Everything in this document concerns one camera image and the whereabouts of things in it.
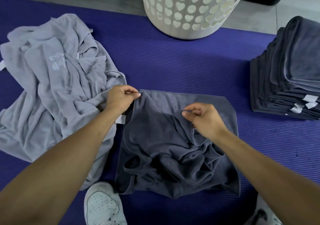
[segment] white sneaker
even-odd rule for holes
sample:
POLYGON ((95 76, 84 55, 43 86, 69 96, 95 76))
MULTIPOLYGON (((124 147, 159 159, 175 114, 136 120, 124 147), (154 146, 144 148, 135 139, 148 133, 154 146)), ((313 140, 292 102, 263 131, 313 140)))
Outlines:
POLYGON ((127 225, 121 199, 107 182, 91 186, 84 198, 87 225, 127 225))
POLYGON ((257 198, 257 206, 254 214, 245 225, 283 225, 270 207, 262 199, 260 194, 257 198))

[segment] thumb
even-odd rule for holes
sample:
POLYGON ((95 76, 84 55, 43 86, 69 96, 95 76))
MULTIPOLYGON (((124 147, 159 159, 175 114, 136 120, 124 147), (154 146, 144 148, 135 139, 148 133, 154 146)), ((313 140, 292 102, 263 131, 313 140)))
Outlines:
POLYGON ((195 114, 188 111, 183 111, 182 115, 184 116, 184 118, 186 118, 190 122, 193 122, 194 119, 197 117, 195 114))
POLYGON ((135 99, 139 98, 141 96, 141 94, 140 93, 132 93, 132 94, 130 94, 130 96, 131 96, 132 100, 135 100, 135 99))

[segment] printed logo on towel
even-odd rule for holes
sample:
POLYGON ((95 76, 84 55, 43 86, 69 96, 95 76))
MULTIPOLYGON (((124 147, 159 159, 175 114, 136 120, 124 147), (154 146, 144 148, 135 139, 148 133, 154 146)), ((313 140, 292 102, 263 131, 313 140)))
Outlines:
POLYGON ((66 59, 64 58, 63 53, 57 53, 54 56, 49 57, 49 59, 52 62, 52 69, 53 70, 59 70, 60 67, 67 67, 66 59))

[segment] white laundry basket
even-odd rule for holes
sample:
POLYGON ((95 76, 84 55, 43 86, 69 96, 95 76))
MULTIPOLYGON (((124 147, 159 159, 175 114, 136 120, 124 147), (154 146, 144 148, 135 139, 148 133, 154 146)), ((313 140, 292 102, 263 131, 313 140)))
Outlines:
POLYGON ((143 0, 150 21, 162 32, 181 39, 214 33, 239 0, 143 0))

